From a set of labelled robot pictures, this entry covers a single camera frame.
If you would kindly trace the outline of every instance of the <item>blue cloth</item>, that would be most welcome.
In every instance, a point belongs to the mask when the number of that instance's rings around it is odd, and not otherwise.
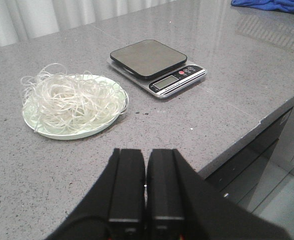
[[[294,0],[231,0],[231,5],[294,14]]]

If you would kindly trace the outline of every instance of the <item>white curtain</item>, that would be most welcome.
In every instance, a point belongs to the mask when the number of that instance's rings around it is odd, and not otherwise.
[[[0,0],[0,46],[175,0]]]

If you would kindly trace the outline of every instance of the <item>plate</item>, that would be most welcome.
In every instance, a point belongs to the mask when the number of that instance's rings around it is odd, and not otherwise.
[[[85,80],[89,75],[85,74],[83,76],[83,79]],[[118,89],[122,89],[122,87],[115,81],[104,77],[104,76],[98,76],[98,75],[92,75],[93,77],[97,77],[98,79],[96,79],[97,82],[99,81],[106,81],[107,83],[109,83],[110,85],[114,85],[116,88]],[[126,98],[124,97],[123,99],[124,104],[126,104]],[[22,112],[23,118],[26,122],[26,124],[32,128],[33,130],[36,129],[36,125],[30,121],[30,117],[32,115],[32,113],[34,112],[33,109],[28,109],[25,108]],[[86,138],[88,136],[92,136],[94,134],[97,134],[101,131],[103,131],[104,129],[106,129],[107,127],[109,127],[120,115],[120,113],[116,116],[114,116],[112,119],[110,119],[108,122],[104,122],[101,123],[101,125],[99,127],[96,127],[93,130],[80,130],[76,133],[71,133],[71,134],[52,134],[48,131],[46,131],[43,127],[39,127],[35,132],[39,133],[40,135],[43,135],[47,138],[50,139],[57,139],[57,140],[75,140],[75,139],[82,139],[82,138]]]

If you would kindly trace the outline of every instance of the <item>quartz countertop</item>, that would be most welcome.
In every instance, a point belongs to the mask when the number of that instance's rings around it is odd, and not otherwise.
[[[158,100],[115,72],[113,50],[155,39],[208,69],[204,82]],[[20,78],[50,63],[119,82],[127,113],[79,140],[34,133]],[[178,0],[0,47],[0,239],[43,239],[97,180],[114,148],[178,149],[204,178],[294,105],[294,15]]]

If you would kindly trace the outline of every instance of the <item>digital kitchen scale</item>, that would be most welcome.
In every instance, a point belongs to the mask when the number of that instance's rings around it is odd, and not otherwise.
[[[110,53],[111,67],[156,98],[165,99],[200,81],[207,70],[155,40],[144,40]]]

